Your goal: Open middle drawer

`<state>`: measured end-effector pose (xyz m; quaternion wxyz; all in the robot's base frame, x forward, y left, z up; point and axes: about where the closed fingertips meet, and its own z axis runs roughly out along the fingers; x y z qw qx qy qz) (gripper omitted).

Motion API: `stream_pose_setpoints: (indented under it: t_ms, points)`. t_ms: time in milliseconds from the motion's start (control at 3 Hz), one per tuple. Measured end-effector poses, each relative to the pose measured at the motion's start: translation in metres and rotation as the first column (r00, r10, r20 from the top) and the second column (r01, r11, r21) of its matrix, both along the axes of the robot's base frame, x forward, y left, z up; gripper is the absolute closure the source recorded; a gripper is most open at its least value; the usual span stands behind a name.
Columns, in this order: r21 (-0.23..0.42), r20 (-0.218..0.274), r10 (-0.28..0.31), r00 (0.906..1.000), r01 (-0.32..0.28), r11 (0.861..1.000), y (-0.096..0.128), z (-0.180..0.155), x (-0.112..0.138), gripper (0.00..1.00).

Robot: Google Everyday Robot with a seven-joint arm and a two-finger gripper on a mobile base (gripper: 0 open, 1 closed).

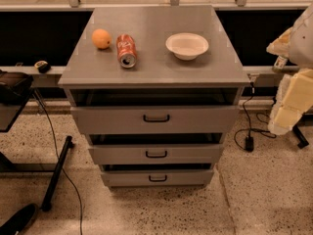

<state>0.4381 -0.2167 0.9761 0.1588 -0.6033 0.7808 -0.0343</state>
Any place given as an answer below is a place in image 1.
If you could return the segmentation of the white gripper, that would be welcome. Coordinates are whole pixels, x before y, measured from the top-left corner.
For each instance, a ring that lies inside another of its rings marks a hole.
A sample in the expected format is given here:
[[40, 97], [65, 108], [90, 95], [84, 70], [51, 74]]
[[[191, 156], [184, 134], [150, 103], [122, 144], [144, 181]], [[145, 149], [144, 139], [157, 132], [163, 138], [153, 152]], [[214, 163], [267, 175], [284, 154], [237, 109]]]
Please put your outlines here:
[[[290, 50], [291, 27], [271, 42], [266, 51], [287, 58]], [[313, 70], [302, 69], [294, 75], [285, 74], [276, 95], [268, 129], [272, 134], [291, 131], [302, 115], [313, 107]]]

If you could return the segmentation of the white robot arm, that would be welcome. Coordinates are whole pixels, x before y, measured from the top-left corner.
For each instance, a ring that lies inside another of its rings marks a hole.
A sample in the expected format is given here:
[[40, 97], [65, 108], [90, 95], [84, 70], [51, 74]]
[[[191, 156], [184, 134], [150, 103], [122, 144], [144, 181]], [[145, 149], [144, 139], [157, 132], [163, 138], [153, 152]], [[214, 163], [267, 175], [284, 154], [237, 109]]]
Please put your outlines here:
[[287, 61], [299, 67], [296, 74], [283, 76], [268, 123], [272, 134], [284, 135], [313, 107], [313, 5], [266, 51], [277, 56], [274, 71], [282, 71]]

